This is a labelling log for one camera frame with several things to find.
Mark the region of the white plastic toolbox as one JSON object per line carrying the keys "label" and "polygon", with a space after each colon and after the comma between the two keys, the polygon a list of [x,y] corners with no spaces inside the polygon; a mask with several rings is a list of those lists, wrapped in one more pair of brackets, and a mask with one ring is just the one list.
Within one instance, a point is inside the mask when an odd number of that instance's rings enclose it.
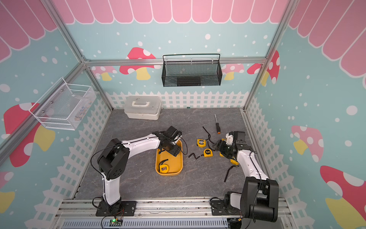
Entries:
{"label": "white plastic toolbox", "polygon": [[130,119],[158,120],[162,101],[158,96],[129,96],[123,109]]}

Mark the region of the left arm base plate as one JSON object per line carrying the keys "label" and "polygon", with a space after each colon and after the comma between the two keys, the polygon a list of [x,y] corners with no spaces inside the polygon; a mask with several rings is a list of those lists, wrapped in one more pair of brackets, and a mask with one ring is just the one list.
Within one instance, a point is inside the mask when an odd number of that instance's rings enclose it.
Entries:
{"label": "left arm base plate", "polygon": [[113,205],[108,205],[106,201],[102,199],[99,203],[96,211],[97,217],[105,216],[134,216],[136,210],[136,201],[117,201]]}

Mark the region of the green led circuit board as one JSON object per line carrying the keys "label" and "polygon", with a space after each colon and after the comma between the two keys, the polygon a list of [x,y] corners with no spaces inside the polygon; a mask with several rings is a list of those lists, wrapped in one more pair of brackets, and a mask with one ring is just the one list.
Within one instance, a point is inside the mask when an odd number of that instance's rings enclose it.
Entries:
{"label": "green led circuit board", "polygon": [[120,227],[122,226],[122,219],[111,219],[109,222],[109,227]]}

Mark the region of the black mesh wall basket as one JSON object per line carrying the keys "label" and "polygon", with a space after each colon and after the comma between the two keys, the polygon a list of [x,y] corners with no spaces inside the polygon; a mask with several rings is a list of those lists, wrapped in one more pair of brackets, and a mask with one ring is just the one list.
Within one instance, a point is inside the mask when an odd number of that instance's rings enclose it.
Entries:
{"label": "black mesh wall basket", "polygon": [[220,57],[219,53],[163,55],[163,86],[220,86]]}

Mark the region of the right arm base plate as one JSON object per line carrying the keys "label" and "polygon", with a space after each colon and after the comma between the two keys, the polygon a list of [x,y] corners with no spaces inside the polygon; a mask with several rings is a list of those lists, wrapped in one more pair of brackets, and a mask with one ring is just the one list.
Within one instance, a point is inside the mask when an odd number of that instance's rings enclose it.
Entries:
{"label": "right arm base plate", "polygon": [[240,216],[241,211],[238,208],[225,204],[223,200],[213,199],[210,201],[211,211],[213,216],[233,215]]}

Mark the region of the black orange screwdriver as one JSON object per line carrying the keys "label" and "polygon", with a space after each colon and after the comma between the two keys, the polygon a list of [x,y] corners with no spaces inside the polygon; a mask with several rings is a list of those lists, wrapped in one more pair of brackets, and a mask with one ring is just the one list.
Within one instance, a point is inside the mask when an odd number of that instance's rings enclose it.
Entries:
{"label": "black orange screwdriver", "polygon": [[220,125],[218,123],[216,115],[214,115],[214,117],[215,117],[215,125],[216,125],[217,134],[221,134],[221,128],[220,128]]}

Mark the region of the yellow tape measure with strap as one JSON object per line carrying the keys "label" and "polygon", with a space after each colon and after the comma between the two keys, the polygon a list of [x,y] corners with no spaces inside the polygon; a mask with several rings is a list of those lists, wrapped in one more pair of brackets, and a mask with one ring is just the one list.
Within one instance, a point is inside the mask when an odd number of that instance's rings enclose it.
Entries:
{"label": "yellow tape measure with strap", "polygon": [[207,148],[204,150],[203,154],[200,156],[197,156],[195,153],[191,153],[188,157],[194,157],[195,160],[197,160],[200,157],[212,157],[213,156],[213,152],[211,149]]}

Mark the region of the yellow tape measure in tray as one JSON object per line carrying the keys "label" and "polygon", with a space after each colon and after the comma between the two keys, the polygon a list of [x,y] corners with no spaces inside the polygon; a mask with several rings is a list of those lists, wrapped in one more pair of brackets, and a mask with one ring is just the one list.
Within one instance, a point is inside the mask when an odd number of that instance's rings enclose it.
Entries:
{"label": "yellow tape measure in tray", "polygon": [[169,166],[166,164],[166,162],[169,159],[165,159],[159,163],[159,173],[166,174],[169,172]]}

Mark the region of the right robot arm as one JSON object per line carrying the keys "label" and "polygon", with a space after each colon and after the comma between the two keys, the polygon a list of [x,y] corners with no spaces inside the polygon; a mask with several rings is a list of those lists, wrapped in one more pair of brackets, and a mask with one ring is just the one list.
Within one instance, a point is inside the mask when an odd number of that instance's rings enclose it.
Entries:
{"label": "right robot arm", "polygon": [[243,218],[276,222],[278,219],[279,185],[270,179],[256,160],[257,152],[246,143],[244,131],[232,131],[216,144],[221,155],[238,163],[245,181],[241,193],[229,191],[224,207]]}

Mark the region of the yellow storage tray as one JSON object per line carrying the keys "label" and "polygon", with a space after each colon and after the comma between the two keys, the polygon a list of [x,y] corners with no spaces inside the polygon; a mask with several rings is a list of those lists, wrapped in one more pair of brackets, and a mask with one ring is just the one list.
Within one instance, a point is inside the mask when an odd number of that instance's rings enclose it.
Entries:
{"label": "yellow storage tray", "polygon": [[[183,153],[182,153],[182,141],[179,140],[177,145],[181,147],[181,152],[177,157],[172,156],[167,151],[156,150],[156,160],[155,160],[155,171],[161,176],[177,176],[183,170]],[[159,163],[165,159],[169,159],[166,164],[169,166],[169,172],[166,174],[159,173]]]}

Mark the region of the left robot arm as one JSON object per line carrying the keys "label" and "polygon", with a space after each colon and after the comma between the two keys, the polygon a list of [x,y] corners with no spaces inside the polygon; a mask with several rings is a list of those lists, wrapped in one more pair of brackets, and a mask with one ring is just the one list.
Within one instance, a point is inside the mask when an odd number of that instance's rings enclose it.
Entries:
{"label": "left robot arm", "polygon": [[165,150],[177,156],[181,152],[177,145],[181,136],[182,132],[171,126],[166,131],[155,131],[133,140],[112,139],[97,159],[103,181],[103,203],[112,207],[121,200],[120,176],[125,171],[129,158],[153,149]]}

